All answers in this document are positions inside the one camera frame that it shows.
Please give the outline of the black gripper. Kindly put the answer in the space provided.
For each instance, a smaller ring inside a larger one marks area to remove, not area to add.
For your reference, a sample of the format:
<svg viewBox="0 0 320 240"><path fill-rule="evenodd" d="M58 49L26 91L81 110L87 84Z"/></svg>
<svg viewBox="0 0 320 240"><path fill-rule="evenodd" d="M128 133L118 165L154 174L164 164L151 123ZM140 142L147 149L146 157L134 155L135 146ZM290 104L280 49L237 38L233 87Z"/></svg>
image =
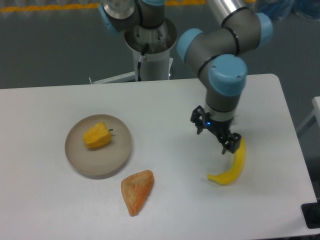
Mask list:
<svg viewBox="0 0 320 240"><path fill-rule="evenodd" d="M233 114L214 115L205 111L202 106L197 106L191 114L190 121L196 127L196 134L199 135L203 129L207 129L216 136L222 144L222 154L230 152L234 154L240 147L242 136L239 133L232 133L230 130L234 120Z"/></svg>

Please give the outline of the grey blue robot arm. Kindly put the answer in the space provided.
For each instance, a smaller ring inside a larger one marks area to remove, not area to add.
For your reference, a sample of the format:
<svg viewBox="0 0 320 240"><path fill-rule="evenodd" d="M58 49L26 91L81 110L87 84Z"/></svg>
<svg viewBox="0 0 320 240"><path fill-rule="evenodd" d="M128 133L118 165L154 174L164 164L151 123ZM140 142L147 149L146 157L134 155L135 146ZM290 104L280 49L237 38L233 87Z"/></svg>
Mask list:
<svg viewBox="0 0 320 240"><path fill-rule="evenodd" d="M192 28L181 36L165 17L163 0L107 0L98 10L109 32L124 32L138 82L167 80L170 50L176 47L206 88L205 105L193 110L191 122L198 133L206 129L215 135L223 152L235 153L242 137L230 127L248 74L240 54L268 43L273 24L242 0L209 0L207 5L220 28L210 34Z"/></svg>

